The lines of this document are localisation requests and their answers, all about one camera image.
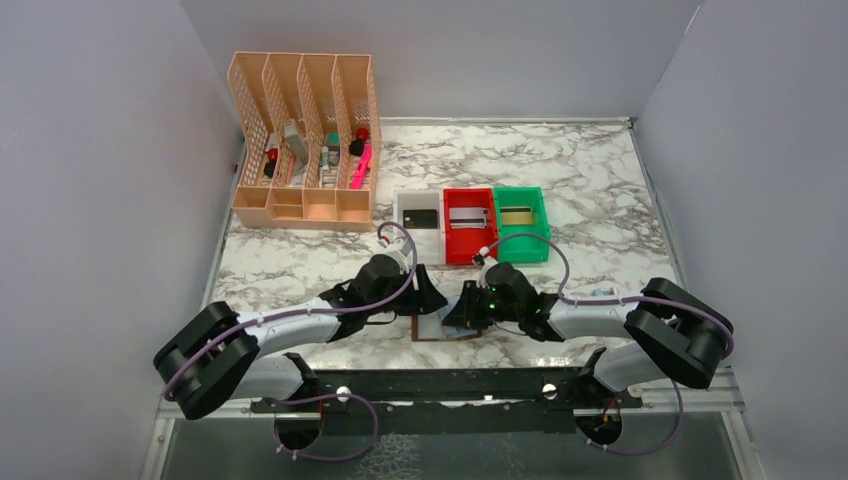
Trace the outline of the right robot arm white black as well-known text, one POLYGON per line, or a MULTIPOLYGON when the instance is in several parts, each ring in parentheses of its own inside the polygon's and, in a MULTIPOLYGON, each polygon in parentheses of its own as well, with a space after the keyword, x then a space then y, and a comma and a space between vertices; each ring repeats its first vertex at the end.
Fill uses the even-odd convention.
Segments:
POLYGON ((499 322, 514 322, 539 342, 626 340, 584 367, 586 388, 608 393, 662 378, 706 389, 734 348, 732 324, 665 278, 651 279, 635 296, 565 299, 537 291, 512 264, 495 263, 464 284, 442 323, 482 331, 499 322))

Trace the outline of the brown leather card holder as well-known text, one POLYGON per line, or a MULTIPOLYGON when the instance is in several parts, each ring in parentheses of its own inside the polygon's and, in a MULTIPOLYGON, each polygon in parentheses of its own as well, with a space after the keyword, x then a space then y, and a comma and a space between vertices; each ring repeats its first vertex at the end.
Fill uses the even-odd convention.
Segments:
POLYGON ((444 317, 452 311, 459 300, 458 296, 448 299, 446 306, 426 315, 411 318, 411 340, 413 342, 454 342, 480 338, 482 332, 442 324, 444 317))

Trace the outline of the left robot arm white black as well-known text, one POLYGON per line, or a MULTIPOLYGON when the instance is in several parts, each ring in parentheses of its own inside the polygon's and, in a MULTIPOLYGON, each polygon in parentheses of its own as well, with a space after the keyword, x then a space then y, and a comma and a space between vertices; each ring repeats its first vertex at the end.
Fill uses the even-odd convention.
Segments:
POLYGON ((377 314, 411 317, 447 303, 425 266, 407 267, 376 254, 353 278, 302 304, 239 314, 224 301, 213 302, 155 354, 153 365, 164 382, 164 399, 196 420, 232 398, 292 397, 304 388, 303 363, 285 360, 262 369, 263 357, 350 337, 377 314))

